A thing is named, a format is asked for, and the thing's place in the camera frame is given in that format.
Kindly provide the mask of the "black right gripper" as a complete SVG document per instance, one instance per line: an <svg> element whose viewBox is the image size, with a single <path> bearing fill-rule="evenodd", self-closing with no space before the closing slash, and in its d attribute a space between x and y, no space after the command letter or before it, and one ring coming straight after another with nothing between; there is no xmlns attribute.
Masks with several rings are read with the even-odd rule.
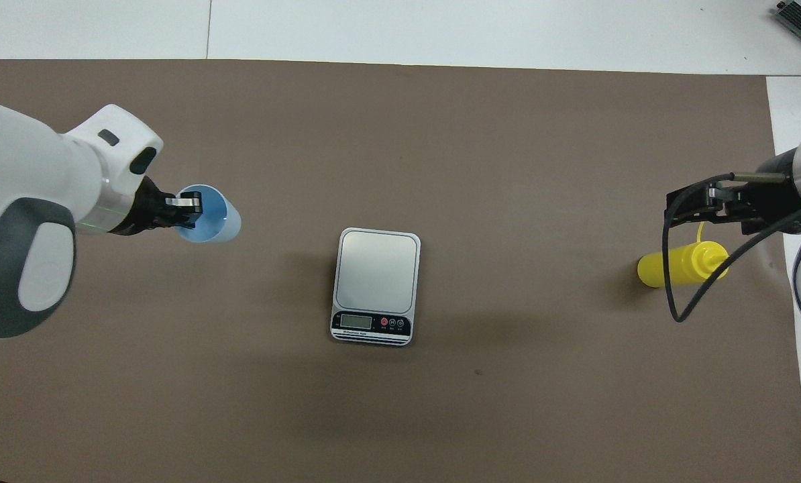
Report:
<svg viewBox="0 0 801 483"><path fill-rule="evenodd" d="M795 184L790 180L795 153L796 149L788 150L762 163L757 169L759 173L786 174L788 180L781 183L748 182L727 186L723 192L731 195L731 199L723 202L723 205L713 204L708 195L708 190L713 188L712 178L669 192L666 195L666 217L671 219L670 225L740 223L742 235L753 235L799 211L801 198ZM801 233L801 222L789 223L779 230L785 233Z"/></svg>

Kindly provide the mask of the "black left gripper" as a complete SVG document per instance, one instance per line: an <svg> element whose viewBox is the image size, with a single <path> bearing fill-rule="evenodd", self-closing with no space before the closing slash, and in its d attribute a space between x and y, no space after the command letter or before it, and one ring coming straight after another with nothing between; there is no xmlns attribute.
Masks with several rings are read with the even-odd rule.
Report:
<svg viewBox="0 0 801 483"><path fill-rule="evenodd" d="M124 220L109 233L137 235L158 228L194 229L197 217L203 214L200 192L183 192L179 195L161 191L148 176L141 180L131 208Z"/></svg>

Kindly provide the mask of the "light blue plastic cup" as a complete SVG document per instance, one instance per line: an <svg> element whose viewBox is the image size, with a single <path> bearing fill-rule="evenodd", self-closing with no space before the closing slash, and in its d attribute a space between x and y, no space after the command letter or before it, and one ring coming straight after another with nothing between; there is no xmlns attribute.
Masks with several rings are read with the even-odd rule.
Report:
<svg viewBox="0 0 801 483"><path fill-rule="evenodd" d="M234 239L240 232L242 218L232 202L209 184L190 184L176 198L186 199L186 194L192 192L201 195L202 212L196 217L194 227L176 227L178 235L193 244L223 244Z"/></svg>

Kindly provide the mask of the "yellow squeeze bottle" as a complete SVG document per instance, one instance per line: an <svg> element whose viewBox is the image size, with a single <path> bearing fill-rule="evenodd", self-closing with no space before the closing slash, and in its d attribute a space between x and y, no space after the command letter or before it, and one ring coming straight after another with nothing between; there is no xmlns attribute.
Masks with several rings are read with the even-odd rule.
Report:
<svg viewBox="0 0 801 483"><path fill-rule="evenodd" d="M723 245L703 239L705 222L699 223L696 241L692 244L670 248L667 252L646 254L637 263L637 275L650 288L665 286L663 259L668 256L668 273L673 286L701 284L707 281L722 263L729 259Z"/></svg>

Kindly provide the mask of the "silver digital kitchen scale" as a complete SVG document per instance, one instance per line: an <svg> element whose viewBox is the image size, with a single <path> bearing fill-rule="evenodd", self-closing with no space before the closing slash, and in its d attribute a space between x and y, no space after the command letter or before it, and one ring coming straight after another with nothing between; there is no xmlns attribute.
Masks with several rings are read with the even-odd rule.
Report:
<svg viewBox="0 0 801 483"><path fill-rule="evenodd" d="M334 270L330 336L394 347L411 343L420 251L415 233L344 229Z"/></svg>

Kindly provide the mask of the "brown paper table mat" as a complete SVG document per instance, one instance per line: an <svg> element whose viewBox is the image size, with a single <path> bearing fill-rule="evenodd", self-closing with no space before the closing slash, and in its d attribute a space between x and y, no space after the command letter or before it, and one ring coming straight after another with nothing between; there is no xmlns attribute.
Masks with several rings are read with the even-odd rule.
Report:
<svg viewBox="0 0 801 483"><path fill-rule="evenodd" d="M635 270L670 191L773 156L762 77L0 60L57 131L109 103L242 230L79 238L0 341L0 480L801 483L780 236L682 324ZM408 345L330 336L346 228L419 236Z"/></svg>

